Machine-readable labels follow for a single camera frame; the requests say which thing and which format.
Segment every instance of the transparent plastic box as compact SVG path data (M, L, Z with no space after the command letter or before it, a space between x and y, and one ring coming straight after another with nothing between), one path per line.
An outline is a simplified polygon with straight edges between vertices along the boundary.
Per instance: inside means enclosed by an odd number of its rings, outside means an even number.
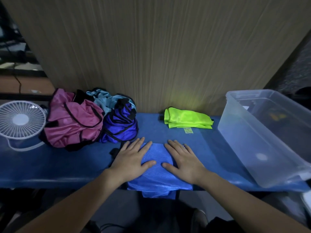
M218 129L258 185L311 177L311 111L273 90L230 91Z

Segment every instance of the white fan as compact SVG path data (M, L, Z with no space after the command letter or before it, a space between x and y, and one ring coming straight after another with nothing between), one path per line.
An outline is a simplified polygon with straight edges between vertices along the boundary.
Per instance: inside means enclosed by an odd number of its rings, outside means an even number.
M15 151L28 151L44 144L17 149L10 139L28 139L40 133L45 126L46 114L37 104L30 101L10 101L0 105L0 135L6 137L9 147Z

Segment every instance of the forearm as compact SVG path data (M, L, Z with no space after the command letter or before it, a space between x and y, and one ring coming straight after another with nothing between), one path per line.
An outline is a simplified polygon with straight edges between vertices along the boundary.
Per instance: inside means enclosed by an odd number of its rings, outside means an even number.
M79 233L120 184L107 169L95 180L26 224L18 233Z
M199 185L237 221L246 232L308 232L300 223L269 204L206 171Z

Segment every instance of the desk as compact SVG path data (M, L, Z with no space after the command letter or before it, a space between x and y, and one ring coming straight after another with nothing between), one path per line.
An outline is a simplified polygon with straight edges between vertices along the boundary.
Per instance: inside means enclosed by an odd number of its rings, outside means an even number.
M138 137L147 141L165 143L168 139L189 145L203 165L245 191L298 191L310 190L304 181L282 184L273 188L259 187L236 154L217 130L220 117L213 129L192 128L186 134L183 128L169 129L158 114L138 113ZM13 140L11 145L25 148L38 143L37 138ZM0 137L0 187L3 188L73 188L77 189L93 180L111 162L109 152L120 143L94 143L79 151L43 145L27 152L16 152Z

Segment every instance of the clothing tag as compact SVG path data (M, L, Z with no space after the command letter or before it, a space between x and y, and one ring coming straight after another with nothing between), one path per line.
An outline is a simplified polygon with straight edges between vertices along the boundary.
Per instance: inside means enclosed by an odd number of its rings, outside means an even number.
M184 130L185 130L185 133L193 133L191 127L185 127Z

